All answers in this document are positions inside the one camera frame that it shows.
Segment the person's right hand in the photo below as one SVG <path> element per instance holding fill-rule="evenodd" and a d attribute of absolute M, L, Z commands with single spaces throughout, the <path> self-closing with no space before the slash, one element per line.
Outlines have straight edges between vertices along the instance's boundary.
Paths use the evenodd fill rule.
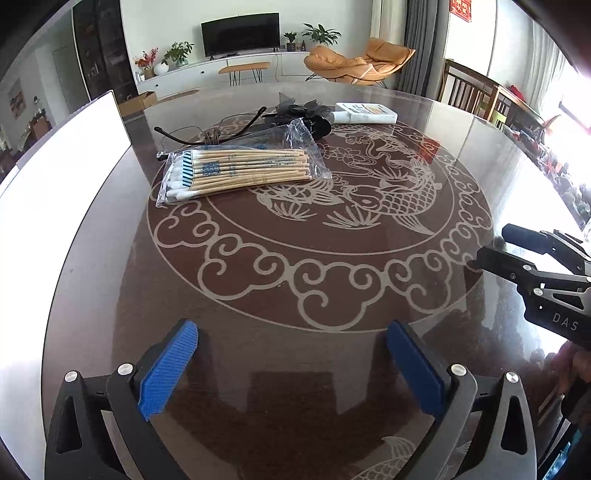
<path fill-rule="evenodd" d="M 565 394 L 577 378 L 585 383 L 591 381 L 591 353 L 570 341 L 562 345 L 551 366 L 558 373 L 558 394 Z"/>

